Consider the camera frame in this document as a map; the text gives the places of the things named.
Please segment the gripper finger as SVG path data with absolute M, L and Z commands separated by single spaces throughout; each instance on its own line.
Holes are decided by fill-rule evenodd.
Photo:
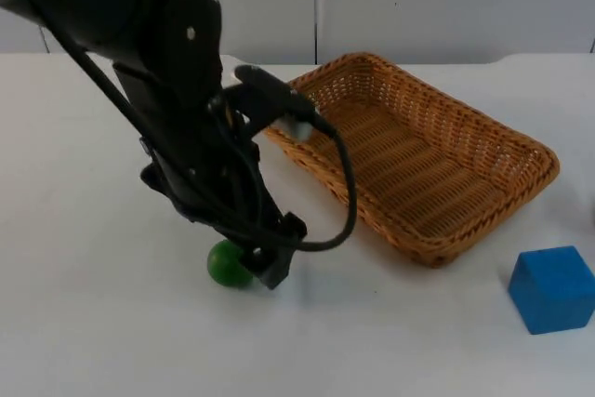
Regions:
M 289 274 L 296 251 L 294 249 L 246 249 L 241 264 L 268 289 L 275 289 Z

